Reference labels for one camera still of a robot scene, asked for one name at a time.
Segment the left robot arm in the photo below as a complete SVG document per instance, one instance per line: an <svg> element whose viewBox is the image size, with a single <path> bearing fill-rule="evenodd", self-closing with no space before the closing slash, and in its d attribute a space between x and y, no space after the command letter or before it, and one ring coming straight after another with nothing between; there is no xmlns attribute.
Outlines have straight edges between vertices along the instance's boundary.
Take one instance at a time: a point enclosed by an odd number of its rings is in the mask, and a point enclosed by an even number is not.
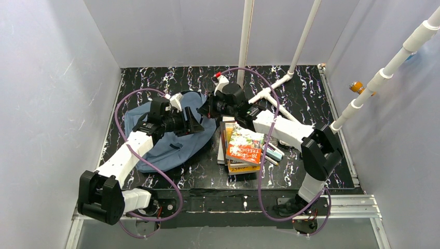
<svg viewBox="0 0 440 249"><path fill-rule="evenodd" d="M95 171L85 171L79 179L78 212L109 225L123 214L151 207L152 193L142 188L121 189L140 158L149 152L168 132L177 136L202 132L189 107L181 106L183 95L154 98L127 141Z"/></svg>

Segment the blue student backpack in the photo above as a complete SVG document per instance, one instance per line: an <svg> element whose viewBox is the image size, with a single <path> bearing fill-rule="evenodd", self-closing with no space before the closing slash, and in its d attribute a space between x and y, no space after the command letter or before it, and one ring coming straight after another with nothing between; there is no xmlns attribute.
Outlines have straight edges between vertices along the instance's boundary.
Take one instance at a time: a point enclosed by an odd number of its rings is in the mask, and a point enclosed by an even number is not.
<svg viewBox="0 0 440 249"><path fill-rule="evenodd" d="M198 113L196 109L200 108L206 101L206 96L199 92L186 90L182 91L181 94L183 95L181 100L182 107L191 107L194 114ZM149 111L150 103L147 102L125 113L124 129L127 138L139 118ZM176 136L173 132L165 133L157 144L148 153L143 155L143 158L163 172L185 163L211 140L217 129L215 119L202 117L199 113L198 116L202 118L203 132L181 137ZM136 169L142 173L156 172L141 160L136 164Z"/></svg>

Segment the orange treehouse book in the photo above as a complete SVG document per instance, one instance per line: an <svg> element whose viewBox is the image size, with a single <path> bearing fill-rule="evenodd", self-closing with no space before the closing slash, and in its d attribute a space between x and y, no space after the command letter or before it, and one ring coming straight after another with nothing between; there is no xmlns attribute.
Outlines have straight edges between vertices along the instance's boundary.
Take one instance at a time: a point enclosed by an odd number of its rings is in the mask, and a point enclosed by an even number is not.
<svg viewBox="0 0 440 249"><path fill-rule="evenodd" d="M254 166L260 165L264 134L245 129L235 122L228 138L226 159Z"/></svg>

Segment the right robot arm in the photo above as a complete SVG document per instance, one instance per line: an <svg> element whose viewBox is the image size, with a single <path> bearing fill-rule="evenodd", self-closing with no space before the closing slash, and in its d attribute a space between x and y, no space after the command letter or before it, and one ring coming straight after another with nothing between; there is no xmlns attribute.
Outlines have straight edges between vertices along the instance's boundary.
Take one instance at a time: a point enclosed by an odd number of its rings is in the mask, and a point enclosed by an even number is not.
<svg viewBox="0 0 440 249"><path fill-rule="evenodd" d="M238 84L227 84L210 93L197 111L208 118L234 117L241 127L279 139L299 150L306 170L295 200L301 205L312 202L344 158L340 141L328 125L313 127L275 115L263 106L249 103Z"/></svg>

